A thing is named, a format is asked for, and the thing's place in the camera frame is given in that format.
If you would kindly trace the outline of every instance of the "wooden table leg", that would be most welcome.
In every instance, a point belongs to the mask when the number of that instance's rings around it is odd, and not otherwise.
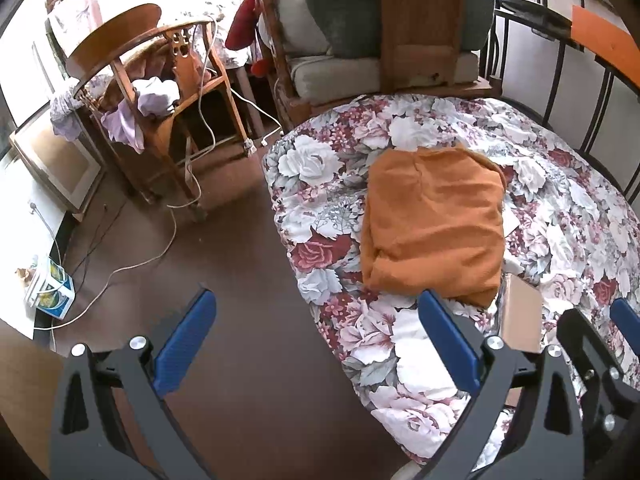
[[[244,66],[232,69],[229,72],[231,72],[238,81],[242,97],[255,104],[254,91],[251,88],[251,83],[249,83],[249,77],[246,74],[246,69],[244,68]],[[265,131],[264,125],[262,124],[262,117],[260,115],[260,112],[252,107],[249,103],[242,102],[242,104],[246,107],[247,113],[249,114],[249,117],[251,119],[251,126],[252,130],[254,131],[253,138],[257,139],[258,137],[263,137]]]

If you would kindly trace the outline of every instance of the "brown notebook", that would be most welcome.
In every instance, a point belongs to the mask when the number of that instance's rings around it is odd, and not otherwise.
[[[504,278],[500,337],[514,350],[540,352],[542,339],[542,295],[515,274]],[[505,404],[516,407],[520,388],[513,388]]]

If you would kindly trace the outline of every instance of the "floral fabric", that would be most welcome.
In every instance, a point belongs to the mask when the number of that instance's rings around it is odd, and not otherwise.
[[[301,124],[264,157],[275,223],[300,294],[363,405],[419,463],[446,439],[468,403],[420,325],[415,298],[367,290],[360,231],[367,173],[383,150],[462,143],[500,165],[504,207],[520,225],[506,236],[504,272],[544,298],[541,344],[558,317],[579,308],[616,355],[625,381],[640,365],[609,319],[626,298],[638,310],[640,230],[624,197],[562,139],[498,100],[415,95],[355,100]],[[447,300],[485,334],[497,331],[500,298],[484,311]],[[584,387],[573,367],[575,393]],[[512,410],[498,418],[478,466],[493,461]]]

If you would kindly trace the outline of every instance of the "green cushion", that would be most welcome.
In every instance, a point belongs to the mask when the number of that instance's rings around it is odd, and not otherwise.
[[[306,0],[336,57],[379,57],[380,0]],[[480,50],[494,18],[494,0],[465,0],[460,50]]]

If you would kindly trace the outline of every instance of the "blue gripper pad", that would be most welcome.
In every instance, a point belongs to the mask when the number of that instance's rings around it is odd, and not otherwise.
[[[609,316],[616,324],[632,351],[640,356],[640,317],[626,300],[618,298],[609,309]]]
[[[158,397],[163,398],[180,387],[215,319],[216,297],[203,289],[154,361],[154,388]]]
[[[480,391],[480,362],[446,307],[429,290],[418,297],[418,316],[458,389]]]

